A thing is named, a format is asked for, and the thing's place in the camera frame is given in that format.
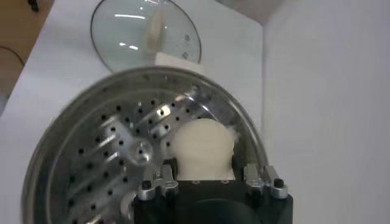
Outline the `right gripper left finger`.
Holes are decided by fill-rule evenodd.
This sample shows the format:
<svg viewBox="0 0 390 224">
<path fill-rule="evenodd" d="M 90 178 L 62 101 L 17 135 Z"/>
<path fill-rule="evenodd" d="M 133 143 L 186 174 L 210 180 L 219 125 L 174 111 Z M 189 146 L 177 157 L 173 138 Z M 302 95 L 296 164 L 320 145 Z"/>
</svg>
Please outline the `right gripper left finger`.
<svg viewBox="0 0 390 224">
<path fill-rule="evenodd" d="M 136 190 L 136 196 L 141 201 L 153 200 L 157 192 L 166 197 L 172 194 L 174 197 L 179 193 L 179 182 L 174 179 L 172 168 L 169 164 L 164 164 L 156 171 L 147 172 L 150 177 L 146 177 Z"/>
</svg>

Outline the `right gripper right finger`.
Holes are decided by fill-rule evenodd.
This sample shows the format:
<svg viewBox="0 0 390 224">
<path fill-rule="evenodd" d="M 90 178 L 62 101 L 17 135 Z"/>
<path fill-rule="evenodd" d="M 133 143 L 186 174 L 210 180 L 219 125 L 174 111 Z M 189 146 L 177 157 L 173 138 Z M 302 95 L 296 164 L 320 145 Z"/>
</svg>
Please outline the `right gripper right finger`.
<svg viewBox="0 0 390 224">
<path fill-rule="evenodd" d="M 243 174 L 249 195 L 263 195 L 268 189 L 272 198 L 281 200 L 288 198 L 288 187 L 276 173 L 274 166 L 263 166 L 259 170 L 255 164 L 250 163 L 244 167 Z"/>
</svg>

